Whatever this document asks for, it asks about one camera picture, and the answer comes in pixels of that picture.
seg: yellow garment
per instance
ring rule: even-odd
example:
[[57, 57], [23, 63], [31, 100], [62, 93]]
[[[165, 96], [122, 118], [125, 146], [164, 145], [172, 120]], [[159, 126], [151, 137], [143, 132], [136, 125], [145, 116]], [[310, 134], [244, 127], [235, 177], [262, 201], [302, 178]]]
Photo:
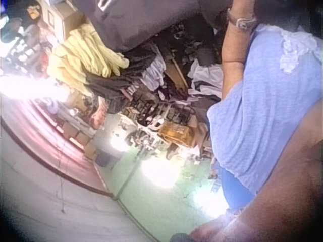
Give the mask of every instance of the yellow garment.
[[83, 67], [98, 76], [120, 75], [119, 68], [127, 68], [129, 60], [105, 47], [90, 24], [72, 30], [64, 44], [59, 44], [49, 57], [47, 73], [65, 82], [86, 96], [92, 96]]

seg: hand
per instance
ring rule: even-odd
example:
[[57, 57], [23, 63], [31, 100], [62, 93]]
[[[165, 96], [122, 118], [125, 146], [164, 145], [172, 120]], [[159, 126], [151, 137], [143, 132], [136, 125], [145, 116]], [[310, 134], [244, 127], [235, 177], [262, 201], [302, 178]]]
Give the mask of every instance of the hand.
[[233, 220], [233, 215], [226, 213], [221, 215], [219, 218], [212, 220], [197, 227], [190, 236], [196, 242], [207, 242], [210, 241], [222, 228], [227, 226]]

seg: woman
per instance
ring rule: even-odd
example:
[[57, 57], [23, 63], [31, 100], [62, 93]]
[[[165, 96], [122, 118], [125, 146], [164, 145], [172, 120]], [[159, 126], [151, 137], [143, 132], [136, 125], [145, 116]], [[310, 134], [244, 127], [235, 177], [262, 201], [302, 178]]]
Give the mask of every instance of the woman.
[[228, 226], [196, 229], [196, 241], [294, 241], [320, 211], [322, 41], [266, 25], [251, 36], [254, 2], [229, 11], [222, 101], [208, 118], [219, 165], [256, 197]]

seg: blue shirt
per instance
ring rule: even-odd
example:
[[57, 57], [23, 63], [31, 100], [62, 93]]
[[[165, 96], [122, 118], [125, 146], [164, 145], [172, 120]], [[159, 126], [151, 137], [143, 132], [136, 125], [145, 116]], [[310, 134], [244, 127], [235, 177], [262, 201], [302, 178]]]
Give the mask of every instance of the blue shirt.
[[286, 73], [280, 66], [284, 44], [280, 32], [256, 32], [243, 81], [207, 113], [220, 166], [253, 194], [268, 179], [301, 119], [322, 97], [321, 62], [309, 52]]

